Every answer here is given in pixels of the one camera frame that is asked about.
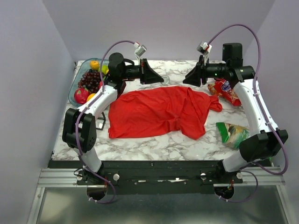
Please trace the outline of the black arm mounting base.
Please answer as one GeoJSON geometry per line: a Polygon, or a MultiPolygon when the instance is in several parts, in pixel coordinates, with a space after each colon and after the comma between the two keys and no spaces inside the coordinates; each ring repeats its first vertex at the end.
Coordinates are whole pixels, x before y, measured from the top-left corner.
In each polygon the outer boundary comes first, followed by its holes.
{"type": "Polygon", "coordinates": [[[73,186],[88,195],[214,194],[232,197],[241,173],[226,173],[219,161],[104,161],[100,174],[82,170],[79,161],[50,161],[50,169],[70,171],[73,186]]]}

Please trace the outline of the white round brooch badge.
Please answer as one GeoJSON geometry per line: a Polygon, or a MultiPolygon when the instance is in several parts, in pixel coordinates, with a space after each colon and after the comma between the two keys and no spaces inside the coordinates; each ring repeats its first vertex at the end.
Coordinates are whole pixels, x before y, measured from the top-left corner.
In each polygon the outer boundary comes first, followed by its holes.
{"type": "Polygon", "coordinates": [[[170,82],[170,78],[168,76],[162,76],[163,81],[161,82],[162,85],[168,85],[170,82]]]}

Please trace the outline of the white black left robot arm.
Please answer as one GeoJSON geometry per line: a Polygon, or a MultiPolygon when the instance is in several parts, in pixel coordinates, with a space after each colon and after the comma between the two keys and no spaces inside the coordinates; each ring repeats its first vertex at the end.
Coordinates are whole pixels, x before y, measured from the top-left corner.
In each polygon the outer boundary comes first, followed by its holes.
{"type": "Polygon", "coordinates": [[[104,110],[124,91],[127,81],[140,80],[141,84],[162,83],[164,79],[141,59],[138,64],[113,53],[108,59],[108,77],[95,96],[78,109],[68,109],[65,113],[62,140],[77,149],[79,160],[88,172],[87,178],[93,184],[103,181],[100,170],[102,162],[94,145],[97,138],[96,120],[104,110]]]}

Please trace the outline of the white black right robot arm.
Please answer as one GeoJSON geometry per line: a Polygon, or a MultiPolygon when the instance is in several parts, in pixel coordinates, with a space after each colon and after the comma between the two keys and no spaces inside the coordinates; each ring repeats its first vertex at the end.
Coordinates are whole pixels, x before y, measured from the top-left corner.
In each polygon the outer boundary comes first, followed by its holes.
{"type": "Polygon", "coordinates": [[[202,54],[195,67],[185,76],[183,83],[201,86],[208,78],[223,78],[239,98],[245,111],[250,137],[242,141],[239,150],[220,161],[215,178],[221,183],[232,177],[232,172],[250,163],[275,156],[288,139],[286,130],[281,130],[271,117],[258,88],[255,70],[244,66],[242,45],[225,43],[222,47],[222,63],[210,63],[212,45],[201,42],[197,50],[202,54]]]}

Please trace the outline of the red t-shirt garment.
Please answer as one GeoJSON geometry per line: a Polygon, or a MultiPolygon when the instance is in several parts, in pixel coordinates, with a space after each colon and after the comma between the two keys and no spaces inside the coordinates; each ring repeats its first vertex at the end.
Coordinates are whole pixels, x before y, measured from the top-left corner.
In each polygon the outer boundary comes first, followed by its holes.
{"type": "Polygon", "coordinates": [[[222,111],[218,97],[190,87],[131,91],[110,105],[108,136],[147,138],[181,131],[197,140],[206,133],[204,124],[211,110],[222,111]]]}

